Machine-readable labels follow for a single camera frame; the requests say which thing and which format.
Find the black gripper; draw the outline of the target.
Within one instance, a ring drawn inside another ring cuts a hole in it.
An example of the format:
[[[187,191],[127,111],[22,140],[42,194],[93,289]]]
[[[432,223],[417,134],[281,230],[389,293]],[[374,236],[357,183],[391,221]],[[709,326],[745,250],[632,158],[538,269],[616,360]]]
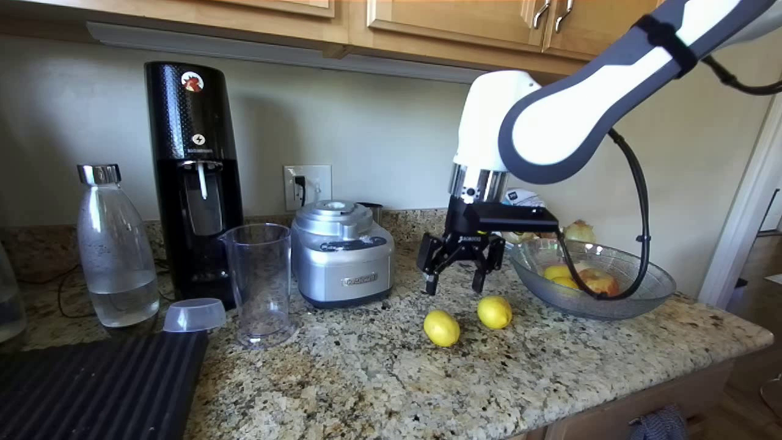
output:
[[[473,279],[471,290],[482,293],[483,280],[504,262],[505,239],[498,230],[507,227],[510,217],[498,203],[463,203],[450,199],[445,235],[423,235],[415,265],[423,274],[423,290],[438,290],[440,274],[456,258],[456,244],[471,244]]]

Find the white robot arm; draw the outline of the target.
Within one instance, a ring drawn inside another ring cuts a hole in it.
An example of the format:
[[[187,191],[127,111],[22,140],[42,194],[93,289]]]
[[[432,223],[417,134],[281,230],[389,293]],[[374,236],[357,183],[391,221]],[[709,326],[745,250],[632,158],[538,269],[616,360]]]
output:
[[[613,124],[687,76],[714,48],[780,27],[780,0],[664,0],[604,53],[549,86],[522,71],[492,71],[468,86],[452,158],[441,235],[426,235],[417,269],[427,290],[455,262],[483,279],[500,267],[507,232],[558,232],[543,207],[505,205],[500,183],[560,183],[593,157]]]

